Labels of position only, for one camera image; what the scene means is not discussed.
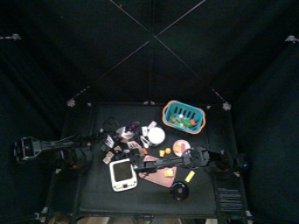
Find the white device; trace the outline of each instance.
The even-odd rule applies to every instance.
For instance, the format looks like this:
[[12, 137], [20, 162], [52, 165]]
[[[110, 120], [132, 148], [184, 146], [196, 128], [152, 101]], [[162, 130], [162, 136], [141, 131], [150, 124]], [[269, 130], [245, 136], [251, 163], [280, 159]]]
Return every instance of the white device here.
[[108, 165], [112, 188], [116, 192], [125, 191], [136, 187], [136, 172], [129, 159], [113, 161]]

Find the orange object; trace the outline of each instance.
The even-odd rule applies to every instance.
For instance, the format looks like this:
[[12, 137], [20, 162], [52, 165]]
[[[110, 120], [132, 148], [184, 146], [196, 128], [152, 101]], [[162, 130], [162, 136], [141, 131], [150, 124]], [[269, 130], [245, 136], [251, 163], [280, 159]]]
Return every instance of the orange object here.
[[192, 126], [196, 125], [196, 122], [193, 121], [193, 119], [189, 120], [189, 123], [190, 123]]
[[170, 154], [170, 153], [172, 153], [172, 149], [170, 149], [170, 148], [166, 148], [166, 149], [164, 150], [164, 153], [165, 153], [165, 154]]
[[148, 152], [146, 152], [146, 149], [145, 149], [145, 148], [142, 148], [142, 152], [144, 152], [144, 154], [146, 155]]

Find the yellow object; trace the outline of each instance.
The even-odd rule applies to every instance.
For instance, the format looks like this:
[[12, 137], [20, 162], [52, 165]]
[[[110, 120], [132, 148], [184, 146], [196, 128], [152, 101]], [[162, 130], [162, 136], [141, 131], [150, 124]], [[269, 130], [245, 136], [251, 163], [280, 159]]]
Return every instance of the yellow object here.
[[186, 176], [186, 178], [185, 178], [185, 180], [184, 180], [186, 183], [190, 182], [193, 174], [194, 174], [194, 171], [190, 171], [188, 176]]
[[170, 178], [173, 176], [173, 169], [166, 169], [162, 173], [162, 175], [166, 177], [166, 178]]
[[164, 150], [158, 150], [160, 157], [164, 156]]
[[170, 149], [170, 148], [166, 148], [166, 149], [164, 150], [164, 153], [165, 153], [165, 154], [170, 154], [170, 153], [172, 153], [172, 149]]

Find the green object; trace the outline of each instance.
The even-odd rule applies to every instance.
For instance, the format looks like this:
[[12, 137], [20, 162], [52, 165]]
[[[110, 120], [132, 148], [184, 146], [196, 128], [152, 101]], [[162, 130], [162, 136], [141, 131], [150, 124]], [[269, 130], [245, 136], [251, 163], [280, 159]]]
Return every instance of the green object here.
[[181, 119], [181, 124], [182, 124], [186, 128], [192, 127], [189, 121], [186, 121], [184, 118]]
[[174, 123], [174, 122], [176, 122], [176, 118], [174, 118], [174, 116], [169, 116], [169, 122], [170, 122], [170, 123]]

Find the black object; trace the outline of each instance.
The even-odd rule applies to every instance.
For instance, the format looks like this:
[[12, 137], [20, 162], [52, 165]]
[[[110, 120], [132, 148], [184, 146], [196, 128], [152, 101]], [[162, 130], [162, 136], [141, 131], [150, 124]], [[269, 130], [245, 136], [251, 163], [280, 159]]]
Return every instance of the black object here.
[[198, 167], [208, 166], [210, 162], [214, 162], [217, 166], [216, 172], [230, 171], [230, 159], [226, 156], [224, 150], [217, 153], [205, 150], [202, 147], [189, 148], [181, 154], [180, 157], [170, 157], [157, 159], [154, 161], [140, 162], [138, 159], [130, 159], [136, 172], [156, 172], [156, 170], [164, 167], [180, 166], [186, 169], [197, 169]]
[[176, 181], [172, 183], [170, 195], [178, 201], [186, 199], [189, 195], [189, 188], [181, 181]]

